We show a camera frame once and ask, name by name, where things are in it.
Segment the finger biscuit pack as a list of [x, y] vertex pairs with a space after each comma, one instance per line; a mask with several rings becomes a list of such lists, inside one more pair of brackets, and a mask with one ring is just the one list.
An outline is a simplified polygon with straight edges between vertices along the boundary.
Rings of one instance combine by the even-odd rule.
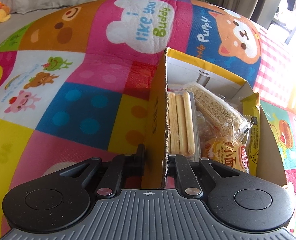
[[194, 95], [187, 91], [168, 93], [168, 154], [179, 154], [198, 161], [200, 139]]

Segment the yellow mini bread packet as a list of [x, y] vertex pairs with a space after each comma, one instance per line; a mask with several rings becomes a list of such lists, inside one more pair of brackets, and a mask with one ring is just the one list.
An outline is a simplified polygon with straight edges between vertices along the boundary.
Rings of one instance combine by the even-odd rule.
[[242, 143], [233, 144], [226, 138], [211, 138], [205, 142], [202, 148], [202, 157], [249, 173], [248, 156]]

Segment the yellow cardboard box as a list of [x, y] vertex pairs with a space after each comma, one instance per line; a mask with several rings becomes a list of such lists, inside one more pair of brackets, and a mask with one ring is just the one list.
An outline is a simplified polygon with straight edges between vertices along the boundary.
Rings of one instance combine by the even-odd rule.
[[[169, 125], [167, 92], [169, 84], [186, 84], [202, 78], [201, 85], [228, 100], [253, 94], [250, 84], [232, 72], [197, 57], [166, 48], [151, 81], [145, 138], [144, 189], [163, 188], [166, 184]], [[260, 144], [256, 176], [280, 186], [287, 185], [281, 152], [265, 111], [260, 113]]]

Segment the colourful cartoon play mat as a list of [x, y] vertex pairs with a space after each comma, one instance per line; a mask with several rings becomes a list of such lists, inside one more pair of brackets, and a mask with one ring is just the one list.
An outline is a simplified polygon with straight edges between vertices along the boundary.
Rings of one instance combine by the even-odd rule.
[[134, 153], [152, 131], [150, 97], [196, 81], [234, 103], [261, 99], [251, 172], [296, 186], [296, 85], [260, 25], [189, 0], [100, 0], [61, 9], [0, 43], [0, 237], [13, 187], [90, 157]]

